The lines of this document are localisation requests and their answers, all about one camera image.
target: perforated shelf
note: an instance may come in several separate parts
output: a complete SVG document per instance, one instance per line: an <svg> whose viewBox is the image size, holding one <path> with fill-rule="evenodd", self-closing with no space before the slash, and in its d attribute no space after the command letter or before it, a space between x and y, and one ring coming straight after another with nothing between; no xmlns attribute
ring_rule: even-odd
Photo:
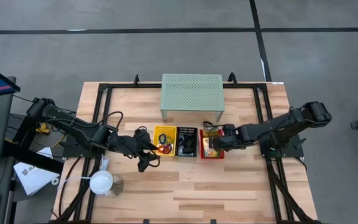
<svg viewBox="0 0 358 224"><path fill-rule="evenodd" d="M160 109L224 111L222 75L163 74Z"/></svg>

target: black cable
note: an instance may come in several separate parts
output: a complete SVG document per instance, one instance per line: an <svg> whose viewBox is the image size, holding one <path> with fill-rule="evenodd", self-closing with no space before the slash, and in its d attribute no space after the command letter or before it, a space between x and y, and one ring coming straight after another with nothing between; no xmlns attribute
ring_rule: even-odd
<svg viewBox="0 0 358 224"><path fill-rule="evenodd" d="M119 113L121 114L121 117L117 123L117 126L116 126L116 129L118 129L119 125L121 124L121 121L124 117L124 114L121 112L121 111L114 111L112 113L109 113L107 116L105 116L104 118L102 118L102 120L100 120L99 122L97 123L94 123L94 124L91 124L91 125L83 125L83 124L78 124L78 123L75 123L75 125L79 126L79 127L82 127L82 128L93 128L93 127L96 127L97 125L101 124L105 119L109 118L111 115L113 114L116 114L116 113ZM47 122L49 121L68 121L68 122L74 122L75 120L74 119L66 119L66 118L53 118L53 119L48 119Z"/></svg>
<svg viewBox="0 0 358 224"><path fill-rule="evenodd" d="M12 127L12 126L9 126L7 125L8 128L12 128L12 129L15 129L15 130L19 130L19 128L15 128L15 127Z"/></svg>
<svg viewBox="0 0 358 224"><path fill-rule="evenodd" d="M51 209L52 215L54 215L57 218L57 215L55 214L55 212L53 212L53 209Z"/></svg>
<svg viewBox="0 0 358 224"><path fill-rule="evenodd" d="M308 171L308 166L306 166L305 162L300 157L295 157L296 160L298 160L304 167L305 170Z"/></svg>
<svg viewBox="0 0 358 224"><path fill-rule="evenodd" d="M65 191L65 187L66 187L66 183L67 183L67 179L70 177L71 172L73 172L74 166L78 163L78 161L80 161L80 157L77 158L77 160L73 163L73 165L70 167L70 170L67 173L66 179L65 179L65 183L63 184L62 187L62 192L60 193L60 199L59 199L59 216L62 215L62 199L63 199L63 193Z"/></svg>
<svg viewBox="0 0 358 224"><path fill-rule="evenodd" d="M9 132L9 133L11 133L11 134L13 134L13 135L15 135L15 133L13 133L12 131L10 131L10 130L6 130L7 132Z"/></svg>
<svg viewBox="0 0 358 224"><path fill-rule="evenodd" d="M33 143L35 143L35 144L37 144L37 145L39 145L39 146L41 146L41 147L46 147L46 146L44 146L43 144L39 144L38 142L36 142L36 141L34 141L34 140L33 140Z"/></svg>
<svg viewBox="0 0 358 224"><path fill-rule="evenodd" d="M20 119L20 120L22 120L22 121L23 121L23 118L20 118L20 117L14 116L13 114L9 114L9 115L11 115L13 118Z"/></svg>
<svg viewBox="0 0 358 224"><path fill-rule="evenodd" d="M1 185L2 179L4 178L4 175L5 175L5 168L6 168L7 160L8 160L8 158L5 158L5 165L4 165L4 170L2 171L2 176L1 176L1 179L0 179L0 185Z"/></svg>
<svg viewBox="0 0 358 224"><path fill-rule="evenodd" d="M92 177L92 175L99 170L99 165L97 161L93 164L92 171L88 177ZM82 201L82 198L84 197L84 194L86 191L88 191L90 186L90 180L85 180L84 185L80 188L77 195L74 197L73 201L70 203L70 205L65 209L62 215L57 218L57 221L68 221L68 219L71 217L71 214L74 212L74 209L79 206L80 201Z"/></svg>
<svg viewBox="0 0 358 224"><path fill-rule="evenodd" d="M22 99L22 100L24 100L24 101L28 101L28 102L30 102L30 103L33 103L33 101L32 100L28 100L28 99L25 99L25 98L23 98L23 97L19 97L19 96L16 96L16 95L13 95L14 97L17 97L17 98L19 98L19 99Z"/></svg>
<svg viewBox="0 0 358 224"><path fill-rule="evenodd" d="M22 99L22 100L24 100L24 101L27 101L27 102L33 103L33 101L32 101L32 100L28 100L28 99L25 99L25 98L23 98L23 97L16 96L16 95L13 95L13 96L15 96L15 97L17 97L17 98L19 98L19 99ZM59 108L59 107L57 107L57 106L56 106L56 108L58 108L58 109L60 109L60 110L64 110L64 111L69 111L69 112L71 112L71 113L76 113L76 111L72 111L72 110L69 110L69 109Z"/></svg>

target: black stand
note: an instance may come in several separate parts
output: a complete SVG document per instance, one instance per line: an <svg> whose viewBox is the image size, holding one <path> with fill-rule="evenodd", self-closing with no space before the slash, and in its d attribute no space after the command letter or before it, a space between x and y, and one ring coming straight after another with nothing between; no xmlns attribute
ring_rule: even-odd
<svg viewBox="0 0 358 224"><path fill-rule="evenodd" d="M25 162L26 164L30 164L40 169L57 174L61 174L63 170L63 163L45 156L41 156L40 154L37 154L36 152L30 151L28 149L23 149L19 145L7 141L4 142L2 156L12 156L18 161Z"/></svg>

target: cable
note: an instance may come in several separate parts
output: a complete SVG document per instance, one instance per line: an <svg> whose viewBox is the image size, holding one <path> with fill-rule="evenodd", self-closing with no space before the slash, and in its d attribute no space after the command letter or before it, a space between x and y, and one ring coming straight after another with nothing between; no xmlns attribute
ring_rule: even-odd
<svg viewBox="0 0 358 224"><path fill-rule="evenodd" d="M16 96L16 95L13 95L13 96L15 96L15 97L17 97L17 98L19 98L19 99L22 99L22 100L24 100L24 101L27 101L27 102L33 103L33 101L32 101L32 100L28 100L28 99L25 99L25 98L23 98L23 97ZM72 110L69 110L69 109L59 108L59 107L57 107L57 106L56 106L56 108L58 108L58 109L60 109L60 110L69 111L70 113L76 113L76 111L72 111Z"/></svg>
<svg viewBox="0 0 358 224"><path fill-rule="evenodd" d="M19 96L16 96L16 95L13 95L14 97L17 97L17 98L19 98L19 99L22 99L22 100L24 100L24 101L28 101L28 102L30 102L30 103L33 103L33 101L32 100L28 100L28 99L25 99L25 98L23 98L23 97L19 97Z"/></svg>
<svg viewBox="0 0 358 224"><path fill-rule="evenodd" d="M10 143L12 143L12 144L16 144L16 143L12 142L12 141L11 141L9 138L7 138L7 137L5 137L5 140L8 141L8 142L10 142Z"/></svg>
<svg viewBox="0 0 358 224"><path fill-rule="evenodd" d="M87 179L87 180L90 180L91 177L70 177L70 178L66 179L65 181L63 181L63 183L60 183L59 186L57 186L57 189L60 189L60 186L62 184L65 184L65 183L67 183L67 181L73 180L73 179Z"/></svg>
<svg viewBox="0 0 358 224"><path fill-rule="evenodd" d="M118 129L119 125L121 124L121 121L124 117L124 114L121 112L121 111L114 111L112 113L109 113L108 115L106 115L104 118L102 118L99 122L97 123L94 123L94 124L91 124L91 125L84 125L84 124L78 124L78 123L75 123L75 125L79 126L79 127L83 127L83 128L93 128L93 127L96 127L97 125L101 124L105 119L109 118L111 115L113 114L116 114L116 113L119 113L121 115L118 123L117 123L117 126L116 126L116 129ZM47 122L49 121L68 121L68 122L75 122L75 119L66 119L66 118L53 118L53 119L48 119Z"/></svg>
<svg viewBox="0 0 358 224"><path fill-rule="evenodd" d="M7 158L5 158L5 165L4 165L4 170L2 171L2 176L1 176L1 179L0 179L0 185L1 185L2 179L3 179L4 175L5 175L6 163L7 163Z"/></svg>
<svg viewBox="0 0 358 224"><path fill-rule="evenodd" d="M306 171L308 171L308 167L306 166L305 162L303 162L303 160L300 157L295 157L295 159L298 160L305 167Z"/></svg>
<svg viewBox="0 0 358 224"><path fill-rule="evenodd" d="M38 142L36 142L36 141L34 141L34 140L33 140L33 143L35 143L35 144L37 144L37 145L39 145L39 146L41 146L41 147L46 147L46 146L44 146L43 144L39 144Z"/></svg>
<svg viewBox="0 0 358 224"><path fill-rule="evenodd" d="M74 169L74 166L78 163L78 161L80 161L80 157L77 158L77 160L73 163L73 165L70 167L70 170L68 171L67 173L67 176L66 176L66 179L65 181L70 177L71 175L71 172L73 171ZM63 199L63 193L65 191L65 187L66 187L66 182L63 184L63 187L62 187L62 192L60 193L60 199L59 199L59 216L62 215L62 199Z"/></svg>
<svg viewBox="0 0 358 224"><path fill-rule="evenodd" d="M66 134L63 134L62 137L56 142L56 144L54 144L53 146L51 146L51 148L58 146L59 143L61 143L65 137L66 137Z"/></svg>
<svg viewBox="0 0 358 224"><path fill-rule="evenodd" d="M11 133L11 134L13 134L13 135L15 135L15 133L13 133L12 131L10 131L10 130L6 130L7 132L9 132L9 133Z"/></svg>
<svg viewBox="0 0 358 224"><path fill-rule="evenodd" d="M53 212L53 209L51 209L50 212L52 212L52 215L54 215L57 218L57 215L55 214L55 212Z"/></svg>
<svg viewBox="0 0 358 224"><path fill-rule="evenodd" d="M15 129L15 130L19 130L19 128L15 128L15 127L12 127L12 126L9 126L7 125L8 128L12 128L12 129Z"/></svg>
<svg viewBox="0 0 358 224"><path fill-rule="evenodd" d="M21 119L23 121L23 118L20 118L20 117L17 117L17 116L14 116L13 114L9 114L11 115L13 118L16 118L16 119Z"/></svg>

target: small object in bin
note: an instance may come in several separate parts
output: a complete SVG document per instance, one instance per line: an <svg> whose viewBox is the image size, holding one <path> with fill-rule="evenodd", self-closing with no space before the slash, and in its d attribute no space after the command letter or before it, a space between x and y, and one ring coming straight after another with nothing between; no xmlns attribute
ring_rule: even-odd
<svg viewBox="0 0 358 224"><path fill-rule="evenodd" d="M197 156L197 128L177 127L177 155Z"/></svg>
<svg viewBox="0 0 358 224"><path fill-rule="evenodd" d="M157 146L155 153L160 156L175 156L177 127L156 126L153 143Z"/></svg>
<svg viewBox="0 0 358 224"><path fill-rule="evenodd" d="M203 130L200 130L201 142L201 158L202 159L223 159L224 151L216 151L213 148L212 138L214 136L222 136L222 130L215 131L213 133L206 134Z"/></svg>
<svg viewBox="0 0 358 224"><path fill-rule="evenodd" d="M158 140L160 141L160 144L165 144L167 142L167 135L164 133L160 134Z"/></svg>

